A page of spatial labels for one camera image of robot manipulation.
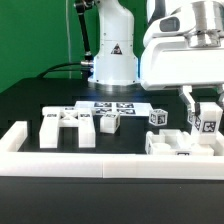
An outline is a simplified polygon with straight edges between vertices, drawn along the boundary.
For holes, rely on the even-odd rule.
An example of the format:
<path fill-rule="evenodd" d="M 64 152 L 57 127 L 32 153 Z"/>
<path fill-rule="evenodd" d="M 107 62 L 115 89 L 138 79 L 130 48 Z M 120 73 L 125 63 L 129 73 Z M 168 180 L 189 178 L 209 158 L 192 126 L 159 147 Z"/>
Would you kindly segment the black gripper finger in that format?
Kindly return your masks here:
<path fill-rule="evenodd" d="M 199 116 L 200 115 L 200 104 L 196 103 L 191 96 L 192 87 L 189 85 L 181 86 L 178 90 L 179 97 L 187 106 L 188 114 L 191 116 Z"/>
<path fill-rule="evenodd" d="M 218 85 L 217 94 L 219 95 L 218 103 L 220 107 L 224 107 L 224 84 Z"/>

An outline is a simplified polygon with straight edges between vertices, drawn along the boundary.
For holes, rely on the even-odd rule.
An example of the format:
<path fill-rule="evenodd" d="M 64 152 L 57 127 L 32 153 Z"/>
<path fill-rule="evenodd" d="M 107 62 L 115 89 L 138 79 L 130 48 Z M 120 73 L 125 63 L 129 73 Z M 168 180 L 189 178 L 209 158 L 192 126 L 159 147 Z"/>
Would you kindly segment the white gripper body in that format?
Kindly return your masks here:
<path fill-rule="evenodd" d="M 183 36 L 153 38 L 141 57 L 140 78 L 147 91 L 224 84 L 224 39 L 220 47 L 189 48 Z"/>

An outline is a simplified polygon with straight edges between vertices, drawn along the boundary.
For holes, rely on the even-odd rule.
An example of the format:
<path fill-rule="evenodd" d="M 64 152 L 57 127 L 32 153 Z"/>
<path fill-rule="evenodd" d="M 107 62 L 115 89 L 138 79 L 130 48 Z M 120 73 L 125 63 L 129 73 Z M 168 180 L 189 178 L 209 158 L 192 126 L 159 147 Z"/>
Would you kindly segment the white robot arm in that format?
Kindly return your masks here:
<path fill-rule="evenodd" d="M 133 53 L 134 17 L 118 0 L 76 0 L 74 7 L 91 84 L 177 89 L 191 115 L 201 109 L 192 89 L 215 87 L 224 108 L 224 0 L 146 0 L 140 58 Z"/>

